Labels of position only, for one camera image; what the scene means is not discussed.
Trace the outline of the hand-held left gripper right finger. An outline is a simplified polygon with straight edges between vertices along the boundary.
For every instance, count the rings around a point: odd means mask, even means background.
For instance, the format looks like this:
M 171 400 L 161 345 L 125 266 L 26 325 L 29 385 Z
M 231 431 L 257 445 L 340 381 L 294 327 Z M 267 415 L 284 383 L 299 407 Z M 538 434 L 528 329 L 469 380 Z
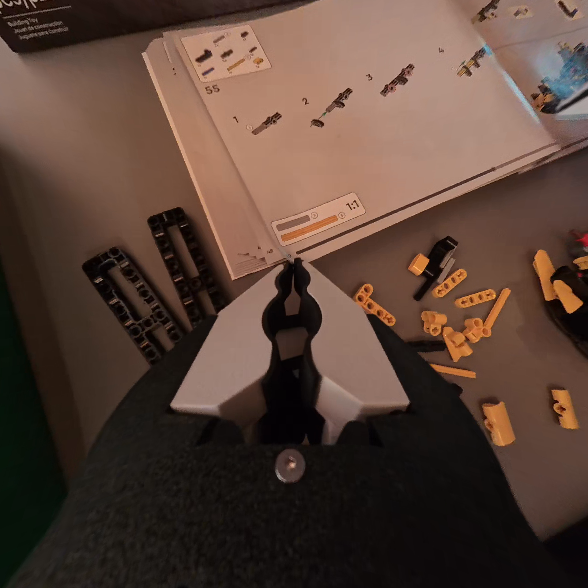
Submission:
M 324 420 L 333 445 L 349 422 L 405 411 L 410 404 L 366 313 L 309 263 L 294 262 L 299 317 L 306 329 L 303 399 Z

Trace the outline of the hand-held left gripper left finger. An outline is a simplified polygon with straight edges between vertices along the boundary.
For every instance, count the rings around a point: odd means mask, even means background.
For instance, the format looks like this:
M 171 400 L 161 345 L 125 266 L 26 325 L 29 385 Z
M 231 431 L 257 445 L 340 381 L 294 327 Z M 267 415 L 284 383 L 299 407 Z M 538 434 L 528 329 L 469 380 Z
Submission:
M 171 403 L 211 417 L 200 443 L 295 443 L 295 315 L 286 312 L 290 264 L 217 315 Z

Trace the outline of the pile of yellow black lego pieces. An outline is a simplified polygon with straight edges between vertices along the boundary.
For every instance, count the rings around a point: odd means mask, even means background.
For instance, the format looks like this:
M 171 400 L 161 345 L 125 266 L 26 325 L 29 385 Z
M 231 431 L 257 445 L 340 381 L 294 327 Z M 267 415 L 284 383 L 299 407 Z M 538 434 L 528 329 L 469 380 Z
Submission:
M 416 276 L 424 276 L 426 280 L 415 293 L 414 299 L 419 301 L 431 291 L 436 299 L 443 298 L 462 283 L 467 277 L 465 269 L 457 269 L 449 274 L 454 264 L 454 252 L 458 243 L 450 236 L 441 239 L 428 255 L 418 254 L 408 267 Z M 463 330 L 455 330 L 447 325 L 447 316 L 435 311 L 423 311 L 421 320 L 423 330 L 430 337 L 442 337 L 442 341 L 424 340 L 410 342 L 410 345 L 421 353 L 439 352 L 446 349 L 453 363 L 473 353 L 472 345 L 492 335 L 492 329 L 500 315 L 511 290 L 504 288 L 498 295 L 492 289 L 472 293 L 454 301 L 457 308 L 466 310 L 471 307 L 494 302 L 485 319 L 467 318 Z M 491 441 L 496 446 L 508 446 L 515 441 L 515 434 L 504 402 L 484 403 L 482 405 L 484 426 L 489 431 Z

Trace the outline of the lego instruction booklet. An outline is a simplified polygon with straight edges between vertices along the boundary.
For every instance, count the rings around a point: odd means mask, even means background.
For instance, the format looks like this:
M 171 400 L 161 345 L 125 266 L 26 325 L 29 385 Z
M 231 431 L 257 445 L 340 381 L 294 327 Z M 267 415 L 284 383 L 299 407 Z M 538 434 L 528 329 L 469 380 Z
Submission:
M 587 146 L 587 1 L 315 1 L 143 59 L 233 280 Z

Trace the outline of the lego car chassis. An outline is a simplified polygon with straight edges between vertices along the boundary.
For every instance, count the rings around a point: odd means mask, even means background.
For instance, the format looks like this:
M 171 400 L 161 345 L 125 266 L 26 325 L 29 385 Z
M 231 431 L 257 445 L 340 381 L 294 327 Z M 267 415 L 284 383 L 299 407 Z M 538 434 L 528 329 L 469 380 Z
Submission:
M 570 231 L 572 265 L 555 268 L 548 253 L 533 258 L 546 311 L 556 327 L 587 357 L 587 231 Z

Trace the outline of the long black lego beam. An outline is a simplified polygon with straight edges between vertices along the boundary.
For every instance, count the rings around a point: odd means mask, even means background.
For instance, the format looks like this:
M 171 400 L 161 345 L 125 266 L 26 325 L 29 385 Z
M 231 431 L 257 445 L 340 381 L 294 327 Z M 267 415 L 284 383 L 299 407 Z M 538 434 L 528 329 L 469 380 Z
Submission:
M 172 347 L 186 335 L 132 258 L 120 248 L 112 247 L 85 261 L 82 271 L 148 364 L 157 364 L 167 352 L 156 331 L 162 331 Z M 132 287 L 146 308 L 145 315 L 123 292 L 114 271 Z
M 191 327 L 228 304 L 183 208 L 148 217 L 149 230 Z

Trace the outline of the yellow car lego box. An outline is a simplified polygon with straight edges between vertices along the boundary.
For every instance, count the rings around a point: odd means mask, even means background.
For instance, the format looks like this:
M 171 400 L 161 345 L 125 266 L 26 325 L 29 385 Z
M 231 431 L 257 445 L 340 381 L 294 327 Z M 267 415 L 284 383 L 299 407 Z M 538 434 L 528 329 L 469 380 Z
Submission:
M 1 1 L 1 39 L 17 54 L 251 12 L 293 1 Z

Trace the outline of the green plastic bin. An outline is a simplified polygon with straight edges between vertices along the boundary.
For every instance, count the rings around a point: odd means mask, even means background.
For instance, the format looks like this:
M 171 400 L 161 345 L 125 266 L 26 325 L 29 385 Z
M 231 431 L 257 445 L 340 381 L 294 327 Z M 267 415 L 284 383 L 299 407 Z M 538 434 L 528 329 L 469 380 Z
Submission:
M 1 272 L 1 507 L 52 518 L 65 495 L 55 444 Z

